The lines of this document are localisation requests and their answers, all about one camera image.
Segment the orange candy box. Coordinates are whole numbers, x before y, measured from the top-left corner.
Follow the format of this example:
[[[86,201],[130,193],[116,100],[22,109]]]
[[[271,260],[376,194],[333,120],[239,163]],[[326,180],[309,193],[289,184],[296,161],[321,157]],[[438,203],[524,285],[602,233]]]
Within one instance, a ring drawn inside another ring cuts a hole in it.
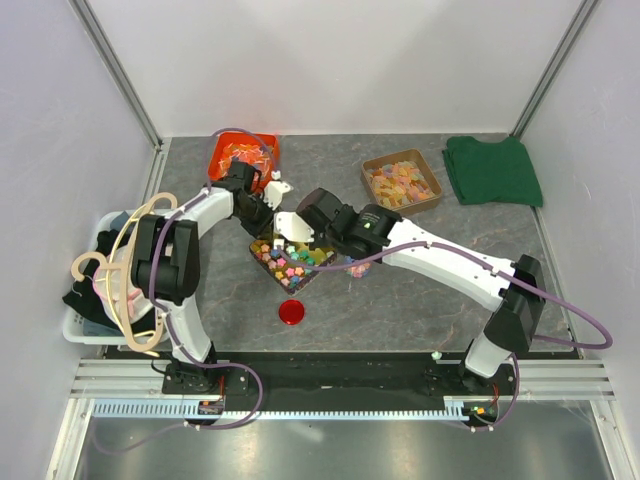
[[[254,186],[263,188],[272,179],[280,157],[279,141],[275,135],[258,133],[256,138],[242,132],[222,133],[214,147],[208,166],[212,181],[221,180],[233,160],[252,165],[260,173],[260,180]]]

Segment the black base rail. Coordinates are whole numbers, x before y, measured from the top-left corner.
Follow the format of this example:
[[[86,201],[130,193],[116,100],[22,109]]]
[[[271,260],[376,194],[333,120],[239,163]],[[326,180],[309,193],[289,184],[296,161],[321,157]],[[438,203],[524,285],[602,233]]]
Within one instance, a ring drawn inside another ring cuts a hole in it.
[[[427,408],[445,398],[504,399],[514,392],[516,373],[505,363],[483,379],[463,371],[459,354],[435,360],[428,352],[218,352],[217,369],[203,369],[174,359],[165,367],[164,394],[221,393],[249,399],[262,380],[265,402],[276,405],[300,401],[327,406],[343,401],[350,408],[392,403]]]

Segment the white laundry basket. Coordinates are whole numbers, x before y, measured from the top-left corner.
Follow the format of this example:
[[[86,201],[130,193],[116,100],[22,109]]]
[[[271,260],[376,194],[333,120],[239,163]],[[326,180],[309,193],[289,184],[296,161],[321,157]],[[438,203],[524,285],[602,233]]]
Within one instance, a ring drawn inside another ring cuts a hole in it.
[[[110,212],[102,217],[98,222],[95,230],[96,242],[98,242],[98,234],[102,232],[111,232],[112,226],[115,226],[115,236],[121,229],[121,224],[126,221],[125,217],[129,217],[134,210],[115,211]],[[99,269],[99,263],[95,259],[90,259],[80,262],[80,273],[85,275],[87,282],[84,283],[85,287],[89,288],[89,292],[82,294],[85,296],[85,300],[92,301],[92,305],[97,305],[97,317],[102,318],[101,314],[104,314],[104,305],[102,299],[93,290],[92,281],[94,272]],[[81,300],[81,295],[78,295],[74,288],[80,286],[82,282],[75,280],[72,284],[71,297]],[[135,315],[131,316],[130,323],[132,332],[135,337],[144,337],[152,335],[154,332],[153,327],[153,305],[143,296],[138,296],[135,299],[130,298],[129,313]],[[63,336],[66,340],[73,343],[80,343],[86,345],[113,345],[122,346],[127,345],[126,339],[122,332],[118,329],[117,325],[107,315],[105,319],[98,321],[92,321],[85,319],[78,310],[82,310],[84,307],[75,307],[67,305],[66,313],[63,321]]]

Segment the green folded cloth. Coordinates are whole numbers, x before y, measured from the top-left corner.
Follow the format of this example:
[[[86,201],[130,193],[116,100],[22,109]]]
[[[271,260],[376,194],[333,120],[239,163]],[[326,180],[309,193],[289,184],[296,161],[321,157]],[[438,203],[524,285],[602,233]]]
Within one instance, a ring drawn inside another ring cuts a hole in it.
[[[462,205],[510,203],[540,208],[543,195],[526,147],[516,138],[482,142],[454,136],[442,152],[452,189]]]

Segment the clear glass jar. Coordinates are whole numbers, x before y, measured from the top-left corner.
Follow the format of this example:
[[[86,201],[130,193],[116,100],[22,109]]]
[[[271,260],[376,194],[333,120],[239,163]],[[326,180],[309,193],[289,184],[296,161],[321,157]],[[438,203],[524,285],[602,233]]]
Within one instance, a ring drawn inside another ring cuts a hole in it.
[[[371,268],[370,263],[355,265],[356,260],[351,257],[346,257],[345,262],[350,265],[350,267],[346,269],[346,273],[352,278],[360,279],[365,277]]]

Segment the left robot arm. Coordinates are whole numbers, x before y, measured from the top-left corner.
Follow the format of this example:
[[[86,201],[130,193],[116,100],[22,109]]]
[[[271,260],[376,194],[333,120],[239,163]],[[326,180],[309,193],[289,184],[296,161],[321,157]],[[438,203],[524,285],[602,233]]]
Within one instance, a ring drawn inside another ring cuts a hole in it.
[[[167,328],[175,360],[189,364],[185,382],[208,393],[219,382],[213,343],[195,300],[201,274],[200,238],[235,218],[253,238],[272,232],[274,208],[257,191],[259,171],[235,161],[225,177],[165,214],[145,214],[137,225],[130,278]]]

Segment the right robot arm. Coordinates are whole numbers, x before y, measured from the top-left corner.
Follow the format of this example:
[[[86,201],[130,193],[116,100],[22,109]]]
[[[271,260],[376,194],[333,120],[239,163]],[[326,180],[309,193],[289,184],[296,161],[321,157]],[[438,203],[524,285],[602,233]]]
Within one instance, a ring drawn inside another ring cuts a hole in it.
[[[433,235],[385,207],[357,211],[318,188],[294,215],[304,239],[335,249],[354,261],[376,261],[435,280],[477,302],[491,314],[472,340],[458,381],[477,394],[489,387],[499,367],[514,353],[529,350],[546,304],[541,264],[528,255],[517,261],[488,256]]]

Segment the star candy tin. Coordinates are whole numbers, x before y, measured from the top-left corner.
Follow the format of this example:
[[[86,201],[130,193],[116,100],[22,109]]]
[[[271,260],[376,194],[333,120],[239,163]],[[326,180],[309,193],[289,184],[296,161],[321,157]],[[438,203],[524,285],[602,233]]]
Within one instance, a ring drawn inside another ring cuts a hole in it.
[[[329,248],[311,249],[305,243],[285,242],[284,251],[291,259],[289,261],[266,240],[254,240],[249,251],[268,276],[289,295],[296,294],[318,275],[312,266],[329,266],[337,257]]]

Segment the red jar lid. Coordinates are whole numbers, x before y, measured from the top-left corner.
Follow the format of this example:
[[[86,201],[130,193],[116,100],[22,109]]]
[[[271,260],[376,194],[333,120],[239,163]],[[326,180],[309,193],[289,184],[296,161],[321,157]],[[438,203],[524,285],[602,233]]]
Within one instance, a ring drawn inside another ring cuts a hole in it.
[[[281,303],[278,309],[280,320],[289,326],[299,324],[305,316],[304,305],[295,299],[288,299]]]

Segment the beige clothes hanger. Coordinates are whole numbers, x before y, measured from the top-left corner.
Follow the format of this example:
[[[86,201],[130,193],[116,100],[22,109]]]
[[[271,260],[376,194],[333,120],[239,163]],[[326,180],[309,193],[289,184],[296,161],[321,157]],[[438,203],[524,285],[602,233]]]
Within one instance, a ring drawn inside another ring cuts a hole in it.
[[[164,335],[164,324],[157,315],[154,315],[154,329],[147,333],[145,340],[142,340],[142,335],[136,335],[133,332],[131,313],[134,311],[134,301],[130,299],[129,292],[129,287],[132,287],[135,293],[142,293],[142,290],[134,287],[131,282],[133,249],[139,221],[144,215],[153,213],[156,204],[162,201],[167,201],[171,208],[177,207],[177,198],[174,194],[155,194],[129,215],[108,257],[97,251],[88,251],[79,255],[70,267],[74,280],[82,282],[86,275],[81,272],[81,265],[90,260],[98,262],[97,271],[104,273],[102,282],[105,284],[105,298],[112,320],[123,334],[128,347],[136,353],[148,354],[160,343]]]

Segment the brown gummy candy box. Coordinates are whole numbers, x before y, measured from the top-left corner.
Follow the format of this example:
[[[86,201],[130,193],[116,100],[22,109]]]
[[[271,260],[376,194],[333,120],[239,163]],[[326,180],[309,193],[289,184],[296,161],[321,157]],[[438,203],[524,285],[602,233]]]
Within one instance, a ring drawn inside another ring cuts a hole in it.
[[[434,209],[443,195],[434,172],[417,149],[364,161],[361,180],[374,204],[402,216]]]

